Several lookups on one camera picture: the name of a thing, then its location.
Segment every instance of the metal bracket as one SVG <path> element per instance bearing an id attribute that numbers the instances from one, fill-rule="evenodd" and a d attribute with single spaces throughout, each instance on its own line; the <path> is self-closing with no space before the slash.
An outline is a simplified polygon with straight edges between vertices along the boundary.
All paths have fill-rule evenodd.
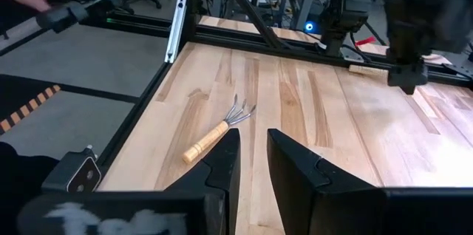
<path id="1" fill-rule="evenodd" d="M 102 180 L 92 146 L 67 152 L 41 185 L 43 192 L 93 192 Z"/>
<path id="2" fill-rule="evenodd" d="M 462 75 L 470 80 L 473 80 L 473 70 L 467 69 L 463 66 L 457 66 L 452 64 L 442 64 L 447 69 L 451 69 L 452 71 Z"/>
<path id="3" fill-rule="evenodd" d="M 171 33 L 169 34 L 168 48 L 164 62 L 174 63 L 179 51 L 180 36 L 183 32 L 184 17 L 186 16 L 187 0 L 177 0 L 174 18 L 172 19 Z"/>

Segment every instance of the blue light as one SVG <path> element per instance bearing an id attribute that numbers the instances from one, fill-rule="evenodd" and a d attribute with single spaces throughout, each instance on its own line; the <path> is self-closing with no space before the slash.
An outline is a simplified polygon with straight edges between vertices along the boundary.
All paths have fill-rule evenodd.
<path id="1" fill-rule="evenodd" d="M 313 21 L 308 21 L 304 25 L 304 31 L 307 33 L 313 33 L 316 31 L 316 24 Z"/>

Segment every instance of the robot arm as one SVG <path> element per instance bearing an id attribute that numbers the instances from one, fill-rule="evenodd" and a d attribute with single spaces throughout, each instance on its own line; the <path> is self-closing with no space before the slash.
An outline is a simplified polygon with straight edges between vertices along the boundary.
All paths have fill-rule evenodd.
<path id="1" fill-rule="evenodd" d="M 461 52 L 473 28 L 473 0 L 384 0 L 384 10 L 387 59 L 394 64 L 388 84 L 408 95 L 427 83 L 422 55 L 432 50 Z M 357 32 L 369 11 L 370 0 L 330 0 L 321 14 L 324 53 L 337 56 L 346 34 Z"/>

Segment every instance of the black metal frame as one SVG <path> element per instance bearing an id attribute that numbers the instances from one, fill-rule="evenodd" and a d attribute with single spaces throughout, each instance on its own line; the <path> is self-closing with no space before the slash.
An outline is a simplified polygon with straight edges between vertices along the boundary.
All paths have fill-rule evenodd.
<path id="1" fill-rule="evenodd" d="M 44 34 L 45 32 L 46 32 L 45 29 L 40 29 L 40 30 L 32 33 L 31 35 L 28 35 L 27 37 L 22 38 L 21 40 L 18 40 L 17 42 L 11 44 L 10 46 L 5 47 L 4 49 L 0 50 L 0 57 L 2 57 L 3 55 L 7 54 L 10 51 L 13 51 L 17 47 L 20 47 L 20 46 L 26 44 L 27 42 L 32 41 L 34 38 L 37 38 L 38 36 Z"/>
<path id="2" fill-rule="evenodd" d="M 228 30 L 219 27 L 209 27 L 198 24 L 200 17 L 197 14 L 197 0 L 187 0 L 187 10 L 185 23 L 183 25 L 182 38 L 180 41 L 180 50 L 187 42 L 196 42 L 219 47 L 257 52 L 266 55 L 275 55 L 285 58 L 328 64 L 337 67 L 348 67 L 352 64 L 360 64 L 355 61 L 344 60 L 338 56 L 322 55 L 317 51 L 317 48 L 314 46 L 314 44 L 311 43 L 289 39 L 283 40 L 278 38 L 271 28 L 265 26 L 264 21 L 261 19 L 261 17 L 255 11 L 253 5 L 248 0 L 236 1 L 240 4 L 240 7 L 245 11 L 250 20 L 254 23 L 255 27 L 259 31 L 259 34 Z M 107 18 L 89 18 L 82 24 L 157 37 L 169 37 L 171 27 L 171 21 L 169 20 L 145 16 L 134 16 L 125 13 L 113 13 L 107 16 Z M 26 41 L 18 43 L 17 46 L 24 43 L 26 43 Z M 371 53 L 364 54 L 372 59 L 372 63 L 363 64 L 363 66 L 378 69 L 390 69 L 395 66 L 381 55 Z M 427 66 L 429 68 L 429 80 L 431 82 L 469 88 L 472 87 L 471 80 L 457 76 L 457 73 L 449 68 L 436 64 L 428 64 Z M 108 171 L 113 160 L 121 150 L 128 136 L 131 134 L 133 128 L 143 114 L 144 109 L 152 99 L 153 94 L 156 92 L 157 88 L 163 81 L 170 67 L 171 64 L 163 64 L 161 68 L 159 68 L 159 70 L 155 73 L 152 81 L 145 88 L 139 98 L 125 98 L 120 94 L 113 95 L 112 93 L 102 92 L 94 89 L 58 84 L 59 86 L 63 87 L 62 89 L 65 89 L 69 92 L 78 92 L 85 95 L 115 99 L 135 104 L 98 159 L 98 165 L 101 166 L 104 173 Z"/>

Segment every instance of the wooden handle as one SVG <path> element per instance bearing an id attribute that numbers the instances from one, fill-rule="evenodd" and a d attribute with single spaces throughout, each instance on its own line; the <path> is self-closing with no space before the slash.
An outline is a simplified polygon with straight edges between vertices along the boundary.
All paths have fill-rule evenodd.
<path id="1" fill-rule="evenodd" d="M 200 139 L 195 143 L 189 150 L 183 154 L 183 159 L 187 164 L 192 163 L 199 156 L 200 153 L 205 151 L 215 140 L 224 135 L 228 130 L 228 123 L 222 121 L 217 127 L 213 128 L 204 138 Z"/>

